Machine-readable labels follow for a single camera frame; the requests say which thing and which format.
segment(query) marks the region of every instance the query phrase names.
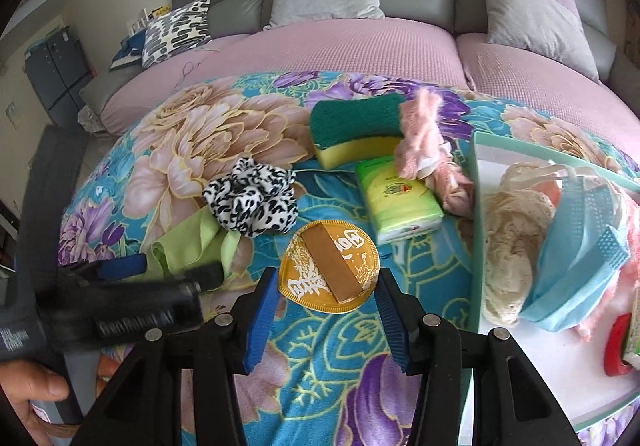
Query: face mask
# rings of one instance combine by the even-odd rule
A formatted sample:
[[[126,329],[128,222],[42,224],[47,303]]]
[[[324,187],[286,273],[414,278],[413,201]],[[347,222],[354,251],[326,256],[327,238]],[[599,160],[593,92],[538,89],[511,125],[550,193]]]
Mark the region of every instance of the face mask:
[[[546,331],[577,325],[596,307],[629,259],[624,204],[594,171],[566,168],[560,202],[538,256],[538,271],[520,317]]]

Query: human hand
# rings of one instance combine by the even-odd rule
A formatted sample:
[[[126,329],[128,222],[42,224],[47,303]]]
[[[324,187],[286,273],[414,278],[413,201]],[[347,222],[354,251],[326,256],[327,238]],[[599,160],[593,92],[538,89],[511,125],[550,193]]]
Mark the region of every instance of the human hand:
[[[118,366],[118,362],[111,358],[100,357],[95,386],[96,397],[106,386],[105,379],[110,378]],[[55,402],[66,399],[69,387],[65,379],[42,365],[18,360],[0,363],[0,386],[14,412],[38,446],[51,446],[51,440],[33,412],[30,400]]]

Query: pink seat cushion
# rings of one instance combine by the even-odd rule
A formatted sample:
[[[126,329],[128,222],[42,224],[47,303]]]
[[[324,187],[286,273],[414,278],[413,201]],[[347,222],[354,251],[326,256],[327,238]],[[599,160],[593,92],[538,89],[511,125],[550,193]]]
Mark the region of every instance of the pink seat cushion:
[[[212,52],[222,51],[248,36],[218,38],[143,71],[111,97],[100,114],[102,124],[112,134],[124,134],[147,112],[183,88],[185,77]]]
[[[488,44],[485,34],[463,34],[457,43],[472,90],[569,121],[640,159],[640,120],[606,86],[549,58]]]
[[[400,18],[301,22],[252,35],[213,54],[189,76],[343,71],[466,86],[456,42],[439,27]]]

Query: sofa armrest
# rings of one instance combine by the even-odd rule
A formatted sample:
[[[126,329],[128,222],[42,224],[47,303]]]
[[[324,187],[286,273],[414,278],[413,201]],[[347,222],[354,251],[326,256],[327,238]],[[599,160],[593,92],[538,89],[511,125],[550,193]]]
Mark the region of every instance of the sofa armrest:
[[[616,51],[609,88],[640,118],[640,69],[621,51]]]
[[[80,89],[80,97],[98,116],[111,97],[142,72],[142,65],[130,65],[99,74]]]

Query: gold round lid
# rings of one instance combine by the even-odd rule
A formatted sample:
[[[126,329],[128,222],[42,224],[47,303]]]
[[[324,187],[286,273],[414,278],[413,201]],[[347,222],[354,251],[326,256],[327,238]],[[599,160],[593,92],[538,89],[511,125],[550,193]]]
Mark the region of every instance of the gold round lid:
[[[322,224],[335,247],[356,277],[362,291],[344,303],[337,301],[318,267],[311,258],[301,235]],[[342,220],[316,220],[303,226],[291,239],[280,262],[280,292],[303,307],[329,314],[342,314],[357,309],[373,292],[380,271],[380,257],[372,239],[349,222]]]

